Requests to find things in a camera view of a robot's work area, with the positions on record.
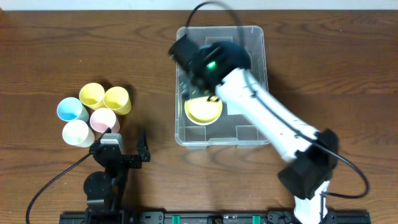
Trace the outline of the dark blue bowl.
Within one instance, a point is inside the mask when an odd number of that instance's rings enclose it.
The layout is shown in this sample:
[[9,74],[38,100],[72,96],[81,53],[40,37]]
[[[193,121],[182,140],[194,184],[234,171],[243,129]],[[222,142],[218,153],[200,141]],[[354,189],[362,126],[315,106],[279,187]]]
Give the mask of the dark blue bowl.
[[251,57],[242,46],[227,41],[220,41],[217,44],[222,51],[220,65],[232,70],[235,68],[252,69]]

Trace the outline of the yellow bowl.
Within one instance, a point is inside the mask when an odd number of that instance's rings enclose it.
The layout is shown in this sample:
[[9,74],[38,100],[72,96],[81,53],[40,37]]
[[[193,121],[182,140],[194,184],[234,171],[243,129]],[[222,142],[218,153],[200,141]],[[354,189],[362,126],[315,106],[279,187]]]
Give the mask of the yellow bowl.
[[223,103],[219,102],[207,102],[204,97],[195,98],[193,100],[187,100],[184,103],[184,110],[186,116],[191,114],[195,117],[211,117],[221,116],[223,110]]

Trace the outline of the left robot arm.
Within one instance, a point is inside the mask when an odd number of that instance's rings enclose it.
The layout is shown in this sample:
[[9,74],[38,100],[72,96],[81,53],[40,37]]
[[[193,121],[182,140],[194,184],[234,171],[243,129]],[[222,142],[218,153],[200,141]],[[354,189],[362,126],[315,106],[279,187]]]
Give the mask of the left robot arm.
[[83,184],[90,210],[120,209],[129,170],[140,169],[144,162],[150,161],[145,131],[141,131],[136,144],[137,154],[123,154],[123,149],[122,136],[110,129],[90,146],[89,152],[94,160],[104,167],[103,172],[90,174]]

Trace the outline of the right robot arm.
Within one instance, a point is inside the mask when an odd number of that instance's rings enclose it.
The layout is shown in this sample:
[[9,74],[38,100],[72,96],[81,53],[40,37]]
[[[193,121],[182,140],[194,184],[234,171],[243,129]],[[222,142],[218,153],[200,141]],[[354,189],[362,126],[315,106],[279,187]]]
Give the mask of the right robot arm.
[[300,223],[326,219],[324,199],[336,159],[338,140],[319,132],[279,103],[252,74],[252,58],[238,44],[215,42],[198,46],[185,39],[169,50],[190,84],[184,102],[187,117],[195,124],[213,124],[223,105],[232,106],[274,146],[288,163],[278,174],[294,196],[294,216]]

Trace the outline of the light blue cup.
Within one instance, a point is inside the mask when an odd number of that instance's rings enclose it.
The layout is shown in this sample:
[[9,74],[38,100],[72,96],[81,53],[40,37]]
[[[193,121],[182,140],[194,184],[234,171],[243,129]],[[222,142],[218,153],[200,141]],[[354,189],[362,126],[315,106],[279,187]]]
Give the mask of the light blue cup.
[[88,122],[89,113],[78,98],[68,97],[63,99],[57,106],[57,116],[66,122],[82,120]]

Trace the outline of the cream white cup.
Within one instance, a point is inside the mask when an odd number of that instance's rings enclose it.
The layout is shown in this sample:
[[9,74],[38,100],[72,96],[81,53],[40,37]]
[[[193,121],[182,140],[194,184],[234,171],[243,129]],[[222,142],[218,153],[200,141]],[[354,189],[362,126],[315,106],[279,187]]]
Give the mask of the cream white cup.
[[95,141],[95,135],[89,126],[82,120],[68,122],[62,131],[63,140],[76,147],[90,147]]

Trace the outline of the white bowl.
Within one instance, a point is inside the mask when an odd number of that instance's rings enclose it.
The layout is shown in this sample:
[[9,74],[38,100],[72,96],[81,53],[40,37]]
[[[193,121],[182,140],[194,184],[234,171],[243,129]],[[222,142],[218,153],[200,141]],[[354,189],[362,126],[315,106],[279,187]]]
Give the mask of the white bowl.
[[194,124],[199,125],[199,126],[208,126],[210,124],[215,123],[220,116],[211,116],[211,117],[195,117],[189,114],[187,118]]

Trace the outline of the yellow cup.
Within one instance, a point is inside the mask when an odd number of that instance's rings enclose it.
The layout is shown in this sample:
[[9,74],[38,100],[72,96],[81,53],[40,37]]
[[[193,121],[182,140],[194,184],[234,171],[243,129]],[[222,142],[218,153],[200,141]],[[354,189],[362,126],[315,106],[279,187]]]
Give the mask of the yellow cup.
[[105,107],[120,115],[128,114],[132,108],[128,91],[120,86],[108,89],[104,94],[103,101]]
[[87,107],[97,110],[104,108],[105,90],[99,83],[88,83],[79,92],[80,101]]

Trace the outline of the pink cup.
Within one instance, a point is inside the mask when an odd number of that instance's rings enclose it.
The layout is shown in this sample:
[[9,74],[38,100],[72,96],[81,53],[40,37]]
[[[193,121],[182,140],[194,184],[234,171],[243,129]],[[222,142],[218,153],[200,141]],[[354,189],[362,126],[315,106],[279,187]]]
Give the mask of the pink cup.
[[95,110],[90,117],[90,126],[99,133],[104,133],[108,128],[112,133],[118,133],[120,123],[116,113],[109,108],[100,108]]

